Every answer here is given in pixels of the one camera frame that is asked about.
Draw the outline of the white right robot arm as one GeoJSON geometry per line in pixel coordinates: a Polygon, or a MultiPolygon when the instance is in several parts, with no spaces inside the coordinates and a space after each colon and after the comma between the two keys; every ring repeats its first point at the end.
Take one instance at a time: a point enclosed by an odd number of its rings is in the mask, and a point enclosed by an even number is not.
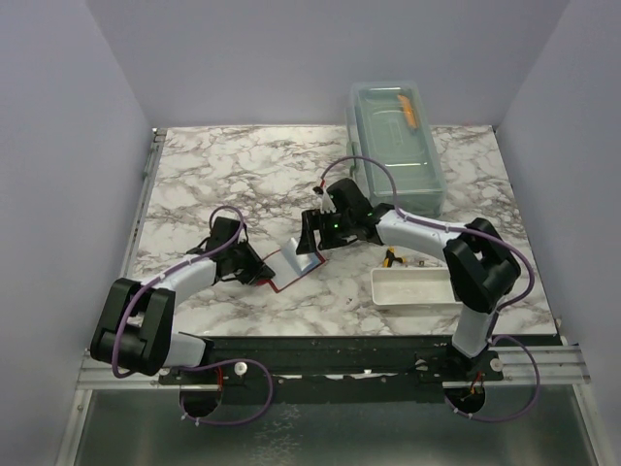
{"type": "Polygon", "coordinates": [[[495,318],[505,296],[521,275],[515,253],[483,219],[463,224],[407,213],[389,204],[374,208],[319,209],[301,214],[296,253],[347,247],[356,242],[401,247],[445,263],[461,313],[446,357],[448,373],[465,381],[481,369],[495,318]]]}

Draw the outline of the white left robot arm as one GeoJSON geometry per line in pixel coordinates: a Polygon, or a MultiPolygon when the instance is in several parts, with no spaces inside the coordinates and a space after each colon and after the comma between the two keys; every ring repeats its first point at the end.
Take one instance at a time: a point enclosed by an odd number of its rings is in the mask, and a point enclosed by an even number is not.
{"type": "Polygon", "coordinates": [[[188,254],[151,279],[120,278],[108,293],[90,355],[111,364],[121,378],[181,367],[192,382],[205,383],[215,369],[210,344],[173,330],[176,307],[225,279],[255,285],[275,275],[249,243],[241,241],[218,247],[215,253],[188,254]]]}

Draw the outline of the white plastic tray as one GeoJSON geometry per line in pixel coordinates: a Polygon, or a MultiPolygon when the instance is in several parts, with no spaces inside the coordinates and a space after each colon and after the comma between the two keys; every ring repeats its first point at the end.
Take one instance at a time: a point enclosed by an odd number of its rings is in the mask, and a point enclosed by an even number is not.
{"type": "Polygon", "coordinates": [[[375,268],[371,290],[373,303],[381,309],[459,304],[445,268],[375,268]]]}

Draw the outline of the yellow black handled tool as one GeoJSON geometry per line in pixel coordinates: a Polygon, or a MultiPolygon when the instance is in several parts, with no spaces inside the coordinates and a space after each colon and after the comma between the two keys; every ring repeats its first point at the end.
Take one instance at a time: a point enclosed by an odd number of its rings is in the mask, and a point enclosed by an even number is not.
{"type": "Polygon", "coordinates": [[[405,264],[407,261],[398,256],[393,248],[388,248],[385,252],[384,259],[382,262],[383,268],[391,268],[395,263],[405,264]]]}

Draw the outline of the clear plastic storage box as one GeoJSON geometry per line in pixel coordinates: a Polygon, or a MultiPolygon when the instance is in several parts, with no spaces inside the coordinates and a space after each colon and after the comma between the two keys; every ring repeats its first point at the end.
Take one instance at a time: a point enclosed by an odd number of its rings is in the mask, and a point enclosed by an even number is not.
{"type": "Polygon", "coordinates": [[[447,187],[418,88],[412,82],[355,83],[345,110],[350,176],[373,205],[391,203],[415,215],[441,216],[447,187]],[[404,118],[406,95],[418,128],[404,118]]]}

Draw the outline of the aluminium mounting rail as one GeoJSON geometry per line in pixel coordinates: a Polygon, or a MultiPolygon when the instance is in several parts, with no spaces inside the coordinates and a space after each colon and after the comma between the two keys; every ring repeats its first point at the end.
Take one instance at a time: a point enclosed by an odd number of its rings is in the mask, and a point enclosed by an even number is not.
{"type": "MultiPolygon", "coordinates": [[[[369,350],[334,349],[261,352],[254,357],[270,372],[275,384],[287,382],[394,382],[405,377],[418,384],[444,388],[471,383],[502,385],[573,385],[591,381],[578,346],[494,347],[467,371],[447,369],[436,355],[404,354],[372,347],[369,350]]],[[[83,390],[180,388],[216,389],[214,369],[189,371],[162,369],[154,376],[114,377],[102,362],[82,362],[77,388],[83,390]]]]}

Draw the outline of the red leather card holder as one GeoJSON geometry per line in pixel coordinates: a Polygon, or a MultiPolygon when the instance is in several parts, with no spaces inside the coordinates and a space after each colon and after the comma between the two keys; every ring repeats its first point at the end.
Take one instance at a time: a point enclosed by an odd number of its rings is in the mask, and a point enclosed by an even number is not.
{"type": "Polygon", "coordinates": [[[258,285],[268,284],[274,293],[280,293],[325,262],[318,252],[298,255],[297,247],[298,241],[290,238],[278,250],[269,253],[264,262],[275,275],[271,279],[259,280],[258,285]]]}

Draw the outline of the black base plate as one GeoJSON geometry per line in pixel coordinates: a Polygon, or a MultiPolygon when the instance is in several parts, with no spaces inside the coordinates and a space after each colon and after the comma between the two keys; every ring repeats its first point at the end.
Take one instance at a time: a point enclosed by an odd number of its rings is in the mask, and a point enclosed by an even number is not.
{"type": "Polygon", "coordinates": [[[260,405],[415,401],[440,403],[444,383],[467,387],[497,382],[496,352],[473,360],[460,355],[446,336],[213,337],[194,338],[198,359],[170,361],[170,337],[145,337],[128,330],[116,362],[125,370],[155,376],[180,390],[192,408],[217,401],[260,405]]]}

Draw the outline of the orange tool inside box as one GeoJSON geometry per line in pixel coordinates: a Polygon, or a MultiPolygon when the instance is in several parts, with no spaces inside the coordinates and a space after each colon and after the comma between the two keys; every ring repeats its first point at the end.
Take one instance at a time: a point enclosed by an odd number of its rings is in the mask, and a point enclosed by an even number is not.
{"type": "Polygon", "coordinates": [[[397,98],[401,105],[402,112],[404,114],[404,118],[407,122],[408,127],[412,130],[416,130],[418,128],[418,123],[410,99],[404,94],[398,94],[397,98]]]}

